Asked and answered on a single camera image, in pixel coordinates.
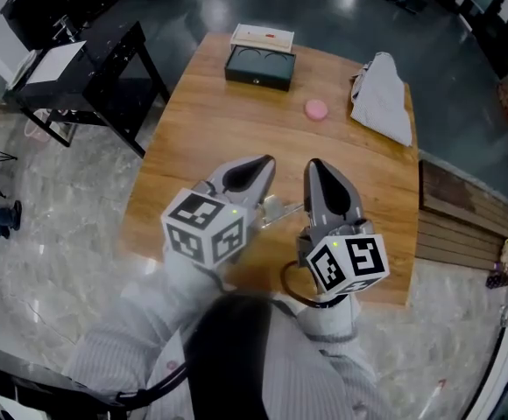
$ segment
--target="table leg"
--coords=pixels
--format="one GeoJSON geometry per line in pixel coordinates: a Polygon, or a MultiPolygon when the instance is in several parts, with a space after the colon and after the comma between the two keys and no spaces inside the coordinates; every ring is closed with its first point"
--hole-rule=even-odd
{"type": "Polygon", "coordinates": [[[96,115],[104,122],[106,126],[108,126],[118,137],[122,139],[122,141],[127,144],[133,151],[143,158],[145,156],[145,150],[139,145],[138,142],[135,141],[134,138],[131,138],[130,134],[128,134],[124,129],[119,129],[116,123],[113,123],[108,118],[106,118],[103,114],[97,110],[96,115]]]}
{"type": "Polygon", "coordinates": [[[149,56],[149,52],[147,52],[147,49],[145,48],[144,44],[141,44],[138,48],[138,55],[139,58],[141,58],[141,62],[143,62],[143,65],[145,66],[145,70],[151,76],[151,79],[157,88],[157,90],[160,93],[160,96],[162,96],[163,100],[165,100],[165,103],[168,103],[168,100],[170,100],[170,92],[166,88],[165,83],[163,82],[162,78],[160,77],[159,72],[157,71],[157,68],[152,63],[151,56],[149,56]]]}
{"type": "Polygon", "coordinates": [[[42,120],[40,120],[37,116],[35,116],[28,108],[20,107],[20,111],[25,114],[31,122],[35,123],[40,129],[49,134],[50,137],[60,142],[63,146],[69,147],[71,146],[71,142],[68,142],[65,138],[60,136],[57,132],[55,132],[50,126],[42,120]]]}

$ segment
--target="white box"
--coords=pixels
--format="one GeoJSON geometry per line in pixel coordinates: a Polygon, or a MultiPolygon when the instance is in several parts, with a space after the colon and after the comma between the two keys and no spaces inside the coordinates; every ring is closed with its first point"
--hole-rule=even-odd
{"type": "Polygon", "coordinates": [[[390,275],[380,234],[325,236],[307,260],[324,294],[366,290],[390,275]]]}
{"type": "Polygon", "coordinates": [[[290,53],[293,46],[294,32],[274,30],[263,26],[238,24],[230,39],[230,47],[252,46],[276,52],[290,53]]]}
{"type": "Polygon", "coordinates": [[[246,244],[244,207],[182,189],[160,215],[167,245],[204,268],[214,268],[246,244]]]}

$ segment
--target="black side table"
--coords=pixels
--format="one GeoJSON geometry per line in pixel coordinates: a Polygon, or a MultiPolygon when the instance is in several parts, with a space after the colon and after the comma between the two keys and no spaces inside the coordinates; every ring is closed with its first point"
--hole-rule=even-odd
{"type": "Polygon", "coordinates": [[[27,83],[46,55],[43,51],[19,83],[5,92],[5,101],[65,146],[71,142],[51,129],[51,122],[109,126],[143,157],[145,150],[135,138],[157,94],[168,103],[170,93],[145,49],[141,25],[123,24],[110,31],[91,28],[79,40],[85,45],[57,80],[27,83]],[[123,76],[136,54],[148,76],[123,76]],[[52,109],[46,122],[34,115],[37,109],[52,109]]]}

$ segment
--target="black box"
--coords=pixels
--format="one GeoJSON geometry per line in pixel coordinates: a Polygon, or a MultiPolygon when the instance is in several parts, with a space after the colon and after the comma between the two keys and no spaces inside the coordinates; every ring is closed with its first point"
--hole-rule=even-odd
{"type": "Polygon", "coordinates": [[[225,64],[225,78],[287,91],[294,66],[295,55],[289,52],[235,45],[225,64]]]}

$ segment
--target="concrete floor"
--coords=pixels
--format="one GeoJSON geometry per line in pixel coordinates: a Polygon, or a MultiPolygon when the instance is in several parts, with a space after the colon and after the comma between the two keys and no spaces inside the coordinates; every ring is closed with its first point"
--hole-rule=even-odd
{"type": "MultiPolygon", "coordinates": [[[[97,25],[139,20],[173,88],[204,34],[237,23],[295,31],[295,42],[353,60],[393,54],[413,92],[421,149],[508,197],[508,126],[496,77],[459,20],[434,3],[412,16],[383,0],[121,0],[97,25]]],[[[140,132],[146,146],[156,107],[140,132]]],[[[24,136],[0,116],[0,186],[25,203],[23,228],[0,239],[0,316],[41,362],[61,368],[75,341],[132,278],[158,264],[121,255],[119,228],[141,161],[107,129],[83,126],[69,149],[24,136]]],[[[489,360],[504,289],[485,274],[416,260],[406,310],[364,306],[360,338],[398,418],[459,418],[489,360]]]]}
{"type": "Polygon", "coordinates": [[[294,42],[358,62],[392,54],[410,84],[419,147],[508,198],[508,123],[497,77],[458,16],[436,2],[413,16],[384,0],[121,0],[95,21],[138,20],[170,88],[206,32],[239,23],[294,31],[294,42]]]}

